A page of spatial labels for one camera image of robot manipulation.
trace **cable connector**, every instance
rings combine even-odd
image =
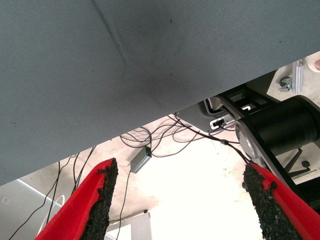
[[[220,143],[223,144],[223,145],[228,145],[229,144],[228,140],[225,140],[225,139],[221,139]]]

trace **gray fabric panel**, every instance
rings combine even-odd
[[[319,26],[317,0],[2,1],[0,185],[319,51]]]

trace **electrical wire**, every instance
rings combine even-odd
[[[184,124],[181,122],[181,120],[180,120],[179,118],[177,118],[177,116],[174,116],[174,117],[176,118],[176,120],[177,120],[181,125],[184,125]],[[194,133],[197,133],[196,130],[192,129],[192,128],[189,127],[189,126],[186,126],[186,128],[188,128],[189,130],[191,130],[191,131],[194,132]],[[213,141],[220,142],[220,143],[223,144],[223,145],[227,145],[227,146],[231,147],[233,150],[235,150],[235,151],[240,155],[240,157],[243,159],[243,161],[245,162],[245,164],[248,164],[249,159],[247,159],[246,156],[245,156],[239,149],[237,149],[236,147],[232,146],[232,145],[230,144],[231,142],[229,142],[228,140],[226,140],[226,139],[220,139],[220,138],[217,138],[217,137],[215,137],[215,136],[213,136],[213,135],[205,135],[205,134],[203,134],[203,133],[201,133],[201,132],[198,132],[198,134],[201,135],[201,136],[203,136],[203,137],[205,137],[205,138],[211,139],[211,140],[213,140]]]
[[[229,131],[229,132],[235,132],[236,130],[232,130],[232,129],[228,129],[228,128],[225,128],[223,127],[222,125],[219,125],[219,128],[223,129],[223,130],[226,130],[226,131]]]
[[[77,183],[77,181],[76,181],[76,162],[79,157],[79,154],[80,154],[80,152],[78,152],[78,154],[76,155],[74,162],[73,162],[73,181],[74,181],[74,184]]]
[[[50,208],[49,208],[48,217],[46,218],[46,223],[45,223],[45,225],[47,225],[48,222],[49,222],[51,210],[52,210],[52,207],[53,207],[53,205],[54,205],[54,200],[55,200],[56,192],[57,192],[57,186],[58,186],[58,182],[59,182],[59,176],[60,176],[60,161],[58,161],[58,178],[56,179],[56,182],[55,182],[55,187],[54,187],[54,191],[53,191],[52,201],[51,201],[51,205],[50,205]]]
[[[131,170],[129,170],[128,177],[127,177],[127,179],[126,179],[125,191],[124,191],[124,198],[123,198],[123,204],[122,204],[122,208],[121,208],[120,216],[119,216],[119,221],[120,221],[120,222],[119,222],[119,230],[118,230],[118,234],[116,235],[116,240],[118,240],[118,237],[119,237],[119,234],[120,234],[120,230],[121,230],[121,223],[122,223],[121,217],[122,217],[122,212],[123,212],[123,210],[124,210],[125,203],[126,203],[126,197],[127,197],[127,191],[128,191],[128,183],[129,183],[130,173],[131,173]]]
[[[156,158],[166,158],[166,157],[170,157],[170,156],[173,156],[173,155],[176,155],[176,154],[179,154],[180,152],[182,152],[182,150],[184,150],[190,143],[192,143],[192,141],[194,141],[194,139],[196,138],[198,134],[196,133],[193,138],[183,147],[181,148],[179,151],[175,152],[175,153],[171,153],[171,154],[168,154],[168,155],[164,155],[164,156],[157,156],[155,155],[154,153],[152,154],[153,156],[155,156]]]
[[[80,170],[80,172],[79,172],[79,175],[78,175],[78,177],[77,177],[77,179],[76,179],[76,181],[75,181],[75,184],[74,184],[74,186],[73,186],[73,189],[72,189],[72,193],[71,193],[71,194],[73,194],[73,193],[75,192],[75,190],[78,188],[79,183],[80,183],[80,179],[81,179],[81,176],[82,176],[82,173],[83,173],[83,171],[84,171],[84,168],[85,168],[85,166],[86,166],[89,158],[91,157],[92,153],[93,153],[94,150],[96,149],[96,147],[97,147],[97,146],[95,145],[95,146],[93,146],[93,147],[91,148],[91,151],[90,151],[89,155],[87,156],[87,158],[86,158],[86,160],[85,160],[85,162],[84,162],[84,164],[83,164],[83,166],[82,166],[82,168],[81,168],[81,170]]]
[[[11,237],[8,239],[8,240],[11,240],[15,235],[16,233],[30,220],[30,218],[39,210],[41,209],[45,204],[46,204],[46,201],[47,201],[47,198],[49,196],[49,194],[51,193],[51,191],[54,189],[55,185],[56,185],[56,182],[59,180],[59,177],[60,177],[60,173],[62,171],[62,169],[64,169],[65,166],[67,166],[70,162],[70,159],[71,158],[74,158],[76,155],[74,156],[71,156],[69,157],[68,161],[66,162],[66,164],[64,166],[61,167],[60,171],[58,172],[58,175],[56,177],[56,180],[54,181],[52,187],[50,188],[50,190],[48,191],[48,193],[45,195],[44,197],[44,200],[43,200],[43,203],[41,204],[41,206],[39,206],[38,208],[36,208],[30,215],[29,217],[14,231],[14,233],[11,235]]]

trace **black cylinder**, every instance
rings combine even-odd
[[[289,98],[247,117],[275,156],[317,139],[313,115],[296,98]]]

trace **black cable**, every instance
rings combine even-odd
[[[127,190],[128,190],[128,183],[129,183],[129,177],[130,177],[130,173],[131,171],[129,170],[129,174],[128,174],[128,177],[126,179],[126,184],[125,184],[125,191],[124,191],[124,198],[123,198],[123,204],[122,204],[122,208],[121,208],[121,211],[120,211],[120,217],[119,217],[119,230],[118,230],[118,234],[116,235],[116,240],[118,240],[118,237],[119,237],[119,234],[120,234],[120,229],[121,229],[121,217],[122,217],[122,212],[124,210],[124,207],[125,207],[125,203],[126,203],[126,197],[127,197]]]
[[[47,225],[48,222],[49,222],[51,210],[52,210],[52,207],[53,207],[53,205],[54,205],[54,200],[55,200],[55,197],[56,197],[56,192],[57,192],[57,186],[58,186],[58,182],[59,182],[59,177],[60,177],[60,161],[58,161],[58,177],[57,177],[56,182],[55,182],[55,187],[54,187],[54,191],[53,191],[52,201],[51,201],[51,205],[50,205],[50,208],[49,208],[48,217],[46,218],[46,223],[45,223],[45,225]]]
[[[179,126],[172,132],[171,137],[172,137],[173,141],[175,141],[176,143],[189,143],[190,140],[177,140],[175,138],[175,134],[182,132],[182,131],[178,131],[180,128],[184,128],[184,126]],[[200,140],[200,139],[204,139],[204,137],[202,136],[202,137],[199,137],[197,139],[193,139],[192,141],[194,142],[194,141],[197,141],[197,140]]]
[[[76,179],[76,181],[75,181],[75,184],[74,184],[74,186],[73,186],[73,189],[72,189],[71,194],[73,194],[73,193],[75,192],[75,190],[78,188],[79,183],[80,183],[80,178],[81,178],[81,176],[82,176],[82,173],[83,173],[83,171],[84,171],[84,168],[85,168],[85,166],[86,166],[89,158],[91,157],[91,155],[92,155],[92,153],[94,152],[95,149],[96,149],[96,146],[93,146],[93,147],[91,148],[91,151],[90,151],[88,157],[86,158],[86,160],[85,160],[85,162],[84,162],[84,164],[83,164],[83,166],[82,166],[82,168],[81,168],[81,170],[80,170],[80,172],[79,172],[79,175],[78,175],[78,177],[77,177],[77,179]]]
[[[80,152],[78,152],[78,154],[76,155],[75,160],[73,162],[73,181],[74,181],[74,184],[77,183],[76,182],[76,162],[77,162],[77,159],[79,157],[79,154],[80,154]]]
[[[29,217],[14,231],[14,233],[11,235],[11,237],[10,237],[8,240],[11,240],[11,239],[16,235],[16,233],[29,221],[29,219],[30,219],[39,209],[41,209],[41,208],[46,204],[47,198],[48,198],[49,194],[51,193],[52,189],[54,189],[55,184],[56,184],[56,182],[58,181],[58,179],[59,179],[59,177],[60,177],[60,173],[61,173],[62,169],[64,169],[64,167],[69,164],[70,159],[71,159],[71,158],[74,158],[74,157],[75,157],[75,156],[69,157],[67,163],[66,163],[63,167],[61,167],[61,169],[60,169],[60,171],[59,171],[59,173],[58,173],[58,176],[56,177],[56,180],[54,181],[51,189],[50,189],[50,190],[48,191],[48,193],[45,195],[44,200],[43,200],[43,203],[41,204],[41,206],[39,206],[37,209],[35,209],[35,210],[29,215]]]
[[[176,154],[179,154],[180,152],[182,152],[182,150],[184,150],[191,142],[194,141],[194,139],[196,138],[198,134],[196,133],[193,138],[183,147],[181,148],[179,151],[175,152],[175,153],[171,153],[171,154],[168,154],[168,155],[164,155],[164,156],[157,156],[155,154],[152,154],[154,157],[156,158],[165,158],[165,157],[169,157],[169,156],[173,156],[173,155],[176,155]]]
[[[166,124],[166,125],[163,125],[162,127],[165,127],[165,126],[173,126],[173,124]],[[169,137],[169,136],[171,136],[172,134],[173,134],[173,132],[176,132],[176,133],[180,133],[180,132],[183,132],[183,131],[185,131],[185,130],[187,130],[187,128],[184,128],[183,130],[180,130],[180,131],[172,131],[172,132],[170,132],[168,135],[165,135],[165,136],[163,136],[163,138],[166,138],[166,137]],[[124,133],[124,134],[127,134],[127,135],[129,135],[129,136],[131,136],[131,137],[133,137],[134,139],[130,139],[130,138],[127,138],[127,137],[125,137],[125,136],[121,136],[123,139],[125,139],[125,140],[128,140],[128,141],[130,141],[130,142],[136,142],[136,143],[145,143],[145,142],[147,142],[146,140],[139,140],[139,139],[137,139],[136,138],[136,136],[133,136],[132,134],[130,134],[130,133]],[[159,139],[161,139],[161,137],[156,137],[156,138],[152,138],[152,140],[154,141],[154,140],[159,140]]]
[[[160,143],[161,143],[161,141],[162,141],[165,133],[166,133],[167,131],[169,131],[171,128],[173,128],[175,125],[177,125],[177,122],[175,122],[171,127],[167,128],[167,129],[162,133],[161,138],[160,138],[160,140],[158,141],[158,143],[155,145],[154,149],[151,149],[151,153],[153,153],[153,152],[157,149],[157,147],[160,145]]]
[[[174,116],[176,118],[176,120],[181,124],[181,125],[184,125],[179,118],[177,118],[177,116]],[[186,126],[186,128],[188,128],[189,130],[191,130],[192,132],[194,133],[197,133],[196,130],[192,129],[191,127],[189,126]],[[205,135],[201,132],[198,132],[199,135],[205,137],[205,138],[208,138],[208,139],[211,139],[211,140],[214,140],[214,141],[217,141],[217,142],[220,142],[221,144],[223,145],[227,145],[229,147],[231,147],[233,150],[235,150],[239,155],[240,157],[243,159],[243,161],[245,162],[245,164],[247,164],[249,162],[249,159],[246,158],[246,156],[239,150],[237,149],[236,147],[232,146],[228,140],[225,140],[225,139],[220,139],[220,138],[217,138],[215,136],[212,136],[212,135]]]
[[[232,130],[232,129],[228,129],[228,128],[224,128],[222,125],[219,125],[219,128],[229,131],[229,132],[235,132],[236,130]]]
[[[140,128],[143,129],[143,130],[145,130],[145,132],[146,132],[147,134],[149,134],[149,144],[150,144],[150,149],[152,149],[152,134],[151,134],[151,132],[149,131],[148,128],[146,128],[146,127],[144,127],[144,126],[141,126]]]

